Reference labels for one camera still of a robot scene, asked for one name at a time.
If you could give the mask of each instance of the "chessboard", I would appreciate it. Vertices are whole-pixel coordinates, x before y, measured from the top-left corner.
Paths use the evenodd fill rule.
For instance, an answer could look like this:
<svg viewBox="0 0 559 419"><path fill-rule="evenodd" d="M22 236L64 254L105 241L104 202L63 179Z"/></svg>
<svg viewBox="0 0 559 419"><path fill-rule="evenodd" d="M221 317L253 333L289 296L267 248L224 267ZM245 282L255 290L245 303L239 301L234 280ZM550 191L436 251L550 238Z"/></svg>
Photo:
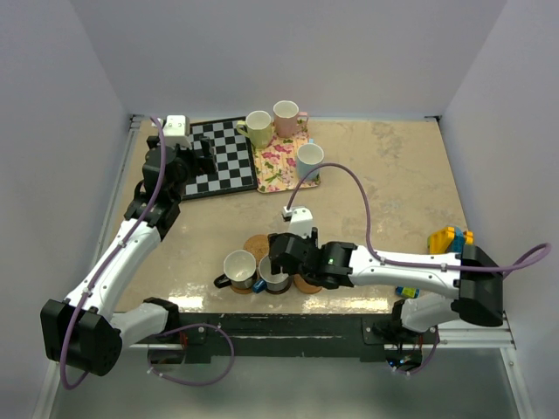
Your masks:
<svg viewBox="0 0 559 419"><path fill-rule="evenodd" d="M258 187L251 142L235 129L239 120L245 118L190 125L189 139L196 153L202 153L200 140L203 137L210 139L216 157L217 173L197 176L189 181L183 200L233 194Z"/></svg>

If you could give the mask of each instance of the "white mug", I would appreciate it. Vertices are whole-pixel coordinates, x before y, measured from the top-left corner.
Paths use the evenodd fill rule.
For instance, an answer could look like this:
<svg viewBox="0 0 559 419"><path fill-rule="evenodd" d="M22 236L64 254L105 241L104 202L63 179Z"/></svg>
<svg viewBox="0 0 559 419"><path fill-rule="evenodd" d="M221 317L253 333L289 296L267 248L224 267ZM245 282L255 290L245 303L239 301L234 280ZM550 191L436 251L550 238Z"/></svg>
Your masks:
<svg viewBox="0 0 559 419"><path fill-rule="evenodd" d="M254 284L252 290L256 293L268 290L272 293L280 293L291 285L289 275L286 273L272 274L270 257L265 256L259 263L260 279Z"/></svg>
<svg viewBox="0 0 559 419"><path fill-rule="evenodd" d="M273 122L276 133L282 138L289 138L299 131L299 117L306 117L303 127L308 123L308 113L300 112L299 107L291 100L280 100L273 106Z"/></svg>
<svg viewBox="0 0 559 419"><path fill-rule="evenodd" d="M247 290L256 281L256 259L249 251L234 251L224 260L224 274L214 279L217 288L234 286Z"/></svg>
<svg viewBox="0 0 559 419"><path fill-rule="evenodd" d="M272 117L266 111L250 112L246 120L237 122L237 131L248 137L255 148L266 148L273 136Z"/></svg>
<svg viewBox="0 0 559 419"><path fill-rule="evenodd" d="M310 171L324 161L324 150L321 146L309 142L303 144L297 150L297 176L299 179L305 177ZM320 170L315 170L306 181L313 181L319 175Z"/></svg>

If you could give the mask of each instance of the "green mug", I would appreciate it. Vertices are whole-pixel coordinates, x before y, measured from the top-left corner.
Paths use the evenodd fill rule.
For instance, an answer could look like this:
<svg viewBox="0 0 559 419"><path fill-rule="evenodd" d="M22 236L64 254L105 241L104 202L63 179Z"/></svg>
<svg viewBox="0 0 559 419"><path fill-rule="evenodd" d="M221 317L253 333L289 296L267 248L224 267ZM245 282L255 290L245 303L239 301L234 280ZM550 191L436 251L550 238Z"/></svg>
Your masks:
<svg viewBox="0 0 559 419"><path fill-rule="evenodd" d="M266 111L250 112L246 120L237 122L237 131L248 137L255 148L266 148L272 142L272 117Z"/></svg>

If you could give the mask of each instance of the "cork coaster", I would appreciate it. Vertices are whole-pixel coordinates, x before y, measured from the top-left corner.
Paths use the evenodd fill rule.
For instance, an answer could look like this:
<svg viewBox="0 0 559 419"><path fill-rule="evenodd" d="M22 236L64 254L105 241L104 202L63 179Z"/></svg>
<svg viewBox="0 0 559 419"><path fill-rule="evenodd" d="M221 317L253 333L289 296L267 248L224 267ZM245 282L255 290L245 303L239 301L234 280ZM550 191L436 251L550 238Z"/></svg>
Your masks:
<svg viewBox="0 0 559 419"><path fill-rule="evenodd" d="M322 289L321 286L310 285L300 275L295 275L294 283L295 283L295 286L297 288L299 288L299 291L301 291L305 294L316 294L318 291L320 291Z"/></svg>
<svg viewBox="0 0 559 419"><path fill-rule="evenodd" d="M256 265L258 266L260 260L262 260L264 256L267 256L270 251L268 236L266 234L257 234L256 236L252 236L245 242L243 249L252 253L256 259Z"/></svg>
<svg viewBox="0 0 559 419"><path fill-rule="evenodd" d="M237 294L250 294L252 293L252 287L247 288L246 290L242 290L240 288L237 288L236 286L230 285L229 286L233 292L236 292Z"/></svg>

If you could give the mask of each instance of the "white enclosure wall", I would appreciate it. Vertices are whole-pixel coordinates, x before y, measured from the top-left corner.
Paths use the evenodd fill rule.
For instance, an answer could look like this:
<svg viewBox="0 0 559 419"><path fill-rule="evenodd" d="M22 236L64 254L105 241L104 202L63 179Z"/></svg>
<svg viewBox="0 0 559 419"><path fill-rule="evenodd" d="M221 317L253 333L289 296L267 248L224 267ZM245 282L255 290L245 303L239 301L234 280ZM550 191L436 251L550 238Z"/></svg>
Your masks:
<svg viewBox="0 0 559 419"><path fill-rule="evenodd" d="M30 417L47 359L39 312L86 274L126 115L66 0L0 12L0 416Z"/></svg>
<svg viewBox="0 0 559 419"><path fill-rule="evenodd" d="M441 114L505 0L71 0L135 113Z"/></svg>
<svg viewBox="0 0 559 419"><path fill-rule="evenodd" d="M558 22L556 0L508 0L442 119L468 226L502 264L559 237ZM559 416L557 260L505 284L538 418Z"/></svg>

